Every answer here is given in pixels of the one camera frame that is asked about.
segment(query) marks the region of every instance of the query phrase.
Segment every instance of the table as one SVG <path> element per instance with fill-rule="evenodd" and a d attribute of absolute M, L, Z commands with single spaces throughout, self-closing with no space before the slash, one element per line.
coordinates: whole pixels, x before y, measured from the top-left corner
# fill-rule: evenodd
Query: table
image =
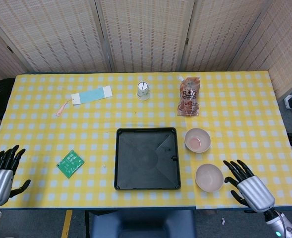
<path fill-rule="evenodd" d="M 176 115 L 178 76 L 201 77 L 200 115 Z M 139 101 L 137 83 L 146 81 L 151 96 Z M 110 85 L 113 96 L 55 113 L 72 93 Z M 116 191 L 116 130 L 120 127 L 173 126 L 177 129 L 181 189 Z M 194 154 L 184 145 L 193 127 L 207 130 L 211 148 Z M 0 127 L 0 150 L 26 148 L 13 187 L 31 179 L 29 188 L 4 208 L 242 207 L 224 184 L 200 190 L 194 175 L 204 163 L 229 170 L 222 160 L 243 159 L 276 198 L 292 206 L 292 152 L 271 81 L 266 71 L 191 73 L 98 73 L 19 75 Z M 56 164 L 74 149 L 85 161 L 67 179 Z"/>

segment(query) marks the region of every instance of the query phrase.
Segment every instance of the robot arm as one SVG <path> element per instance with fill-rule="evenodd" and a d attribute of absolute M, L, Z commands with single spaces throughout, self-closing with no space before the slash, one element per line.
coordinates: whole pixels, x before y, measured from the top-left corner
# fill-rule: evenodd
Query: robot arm
<path fill-rule="evenodd" d="M 15 195 L 22 193 L 30 184 L 30 180 L 28 179 L 22 187 L 11 190 L 13 177 L 18 168 L 19 160 L 26 151 L 25 149 L 22 149 L 15 156 L 18 147 L 19 146 L 16 145 L 6 152 L 0 152 L 0 206 L 4 205 L 10 197 L 14 197 Z"/>
<path fill-rule="evenodd" d="M 224 182 L 237 187 L 243 196 L 242 198 L 237 192 L 231 190 L 236 201 L 250 207 L 254 212 L 264 213 L 266 224 L 275 231 L 278 237 L 292 238 L 292 223 L 283 213 L 273 208 L 275 199 L 259 177 L 255 176 L 241 160 L 237 160 L 239 165 L 233 161 L 223 162 L 237 179 L 236 181 L 232 177 L 226 177 Z"/>

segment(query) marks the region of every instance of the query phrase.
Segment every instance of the black tray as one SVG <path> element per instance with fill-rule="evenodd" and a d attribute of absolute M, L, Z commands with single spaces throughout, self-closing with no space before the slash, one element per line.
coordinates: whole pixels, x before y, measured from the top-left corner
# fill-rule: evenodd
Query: black tray
<path fill-rule="evenodd" d="M 114 187 L 117 190 L 179 189 L 176 129 L 118 129 Z"/>

